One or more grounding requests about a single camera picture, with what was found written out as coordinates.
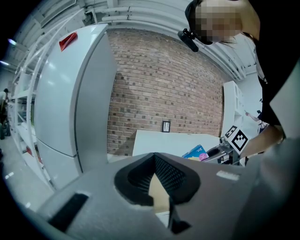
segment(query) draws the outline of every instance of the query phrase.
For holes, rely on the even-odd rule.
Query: white label sticker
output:
[[[224,171],[219,171],[217,172],[217,176],[221,177],[221,178],[226,178],[229,180],[233,180],[233,181],[237,181],[240,179],[240,176],[231,172],[224,172]]]

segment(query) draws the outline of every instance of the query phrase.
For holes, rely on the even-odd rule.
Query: ceiling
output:
[[[15,34],[17,45],[10,45],[3,59],[7,70],[15,71],[27,49],[51,27],[71,13],[84,9],[74,21],[74,29],[107,23],[109,28],[135,28],[177,37],[177,32],[188,28],[184,11],[190,0],[44,0]],[[254,44],[238,35],[231,46],[197,42],[199,50],[209,56],[229,76],[243,80],[255,72]]]

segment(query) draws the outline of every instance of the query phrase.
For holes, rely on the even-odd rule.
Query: small black sign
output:
[[[170,125],[171,125],[171,122],[163,121],[163,129],[162,129],[162,132],[163,132],[163,133],[169,133],[169,132],[170,132]]]
[[[236,126],[232,126],[231,129],[225,134],[225,136],[226,136],[227,138],[229,138],[230,135],[231,135],[236,129],[237,129]]]
[[[237,135],[235,135],[235,137],[233,138],[232,143],[239,151],[241,151],[247,141],[248,138],[243,134],[241,130],[239,130]]]

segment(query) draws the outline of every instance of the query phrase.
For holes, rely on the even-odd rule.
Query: white cabinet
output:
[[[224,118],[221,136],[224,136],[232,125],[242,128],[244,116],[242,91],[234,81],[224,83]]]

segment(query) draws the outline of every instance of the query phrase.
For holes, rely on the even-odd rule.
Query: brick wall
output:
[[[220,136],[223,83],[229,79],[180,41],[149,31],[108,32],[118,63],[108,117],[107,151],[131,156],[138,129]]]

